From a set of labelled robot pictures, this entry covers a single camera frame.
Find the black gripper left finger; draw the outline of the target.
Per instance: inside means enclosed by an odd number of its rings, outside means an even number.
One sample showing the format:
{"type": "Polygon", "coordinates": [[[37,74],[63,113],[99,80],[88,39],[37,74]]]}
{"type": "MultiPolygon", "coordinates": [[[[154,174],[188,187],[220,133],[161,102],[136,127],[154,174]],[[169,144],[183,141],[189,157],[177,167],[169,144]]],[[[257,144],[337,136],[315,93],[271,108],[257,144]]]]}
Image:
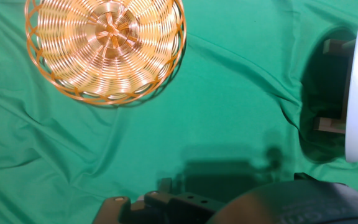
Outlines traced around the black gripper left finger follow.
{"type": "Polygon", "coordinates": [[[107,198],[93,224],[205,224],[224,203],[193,193],[175,195],[172,179],[164,178],[157,190],[135,202],[129,197],[107,198]]]}

